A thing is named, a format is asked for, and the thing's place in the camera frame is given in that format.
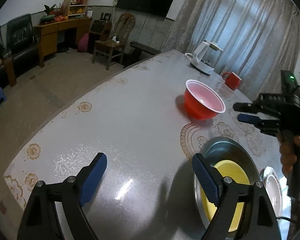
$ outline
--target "table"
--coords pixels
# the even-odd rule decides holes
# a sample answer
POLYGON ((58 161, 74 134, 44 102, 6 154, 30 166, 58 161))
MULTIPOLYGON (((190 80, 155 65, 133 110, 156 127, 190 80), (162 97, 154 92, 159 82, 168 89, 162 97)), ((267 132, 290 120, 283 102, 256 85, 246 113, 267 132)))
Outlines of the table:
POLYGON ((136 42, 136 41, 131 41, 130 47, 134 48, 133 52, 130 55, 130 64, 138 62, 139 57, 143 51, 150 55, 157 55, 161 52, 157 49, 151 48, 147 45, 141 44, 140 42, 136 42))
MULTIPOLYGON (((216 73, 202 76, 184 54, 158 54, 59 113, 17 154, 5 181, 24 209, 38 180, 61 182, 103 152, 106 172, 98 193, 83 207, 99 239, 200 239, 204 228, 189 160, 210 138, 239 142, 259 171, 272 166, 284 181, 277 140, 236 120, 231 107, 240 101, 249 100, 229 89, 216 73), (183 106, 188 79, 216 90, 226 112, 207 121, 189 118, 183 106)), ((289 204, 285 202, 285 212, 289 204)), ((59 208, 66 239, 72 239, 59 208)), ((284 235, 287 224, 283 225, 284 235)))
POLYGON ((44 56, 57 52, 58 32, 60 31, 76 28, 75 44, 77 45, 82 36, 89 32, 91 20, 92 18, 85 17, 34 26, 34 30, 41 38, 38 44, 40 60, 44 56))

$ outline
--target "blue gripper pad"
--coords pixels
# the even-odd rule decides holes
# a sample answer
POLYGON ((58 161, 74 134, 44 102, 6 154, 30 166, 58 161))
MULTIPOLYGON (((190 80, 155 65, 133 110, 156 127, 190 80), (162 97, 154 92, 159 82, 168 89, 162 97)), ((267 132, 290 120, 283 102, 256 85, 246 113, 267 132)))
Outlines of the blue gripper pad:
POLYGON ((258 125, 258 123, 261 121, 260 117, 250 114, 239 114, 237 119, 239 122, 249 123, 253 125, 258 125))
POLYGON ((79 205, 82 207, 85 203, 91 201, 93 194, 104 174, 107 167, 107 157, 103 153, 98 153, 101 155, 97 163, 94 164, 90 174, 87 176, 86 180, 81 187, 81 196, 79 199, 79 205))
POLYGON ((200 161, 198 157, 199 154, 201 153, 197 153, 192 158, 192 169, 195 175, 197 176, 200 185, 204 193, 206 194, 209 202, 213 203, 214 205, 217 205, 219 203, 218 187, 213 181, 206 167, 200 161))

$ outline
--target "pink bag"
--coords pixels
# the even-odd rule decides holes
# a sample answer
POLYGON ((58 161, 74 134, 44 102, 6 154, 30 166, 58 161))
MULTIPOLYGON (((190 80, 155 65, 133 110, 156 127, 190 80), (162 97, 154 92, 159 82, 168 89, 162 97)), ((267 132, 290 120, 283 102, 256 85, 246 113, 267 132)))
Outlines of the pink bag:
POLYGON ((78 52, 87 52, 87 50, 88 50, 88 40, 89 40, 89 35, 86 33, 79 40, 78 49, 77 49, 78 52))

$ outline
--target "wooden shelf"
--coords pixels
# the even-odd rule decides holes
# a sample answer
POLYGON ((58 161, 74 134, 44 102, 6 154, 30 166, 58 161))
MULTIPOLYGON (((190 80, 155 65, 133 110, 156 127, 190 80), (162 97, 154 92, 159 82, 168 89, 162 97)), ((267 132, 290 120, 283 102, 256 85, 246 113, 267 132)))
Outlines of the wooden shelf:
POLYGON ((74 13, 74 14, 69 14, 68 17, 69 17, 69 16, 75 16, 75 15, 83 15, 83 14, 84 14, 84 13, 74 13))
POLYGON ((85 15, 87 12, 88 0, 82 0, 83 4, 71 4, 71 0, 63 0, 64 15, 72 18, 72 16, 85 15))

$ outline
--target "power cord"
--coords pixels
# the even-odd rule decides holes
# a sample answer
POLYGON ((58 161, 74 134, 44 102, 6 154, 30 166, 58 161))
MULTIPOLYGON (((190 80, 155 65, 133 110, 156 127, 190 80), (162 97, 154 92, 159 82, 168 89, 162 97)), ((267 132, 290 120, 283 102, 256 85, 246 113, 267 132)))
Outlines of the power cord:
POLYGON ((283 220, 287 220, 290 223, 296 224, 297 222, 295 220, 292 220, 291 218, 287 218, 287 217, 277 217, 277 219, 283 219, 283 220))
POLYGON ((115 5, 113 5, 113 16, 112 16, 112 30, 113 30, 113 34, 114 34, 114 37, 116 37, 115 35, 115 31, 114 31, 114 9, 115 9, 115 5))
POLYGON ((190 61, 193 59, 193 54, 192 53, 185 53, 187 59, 189 59, 190 61))
POLYGON ((142 30, 142 29, 143 29, 143 27, 145 26, 145 24, 146 24, 146 21, 147 21, 147 18, 148 18, 148 14, 147 14, 147 16, 146 16, 145 22, 143 23, 143 26, 142 26, 141 30, 142 30))

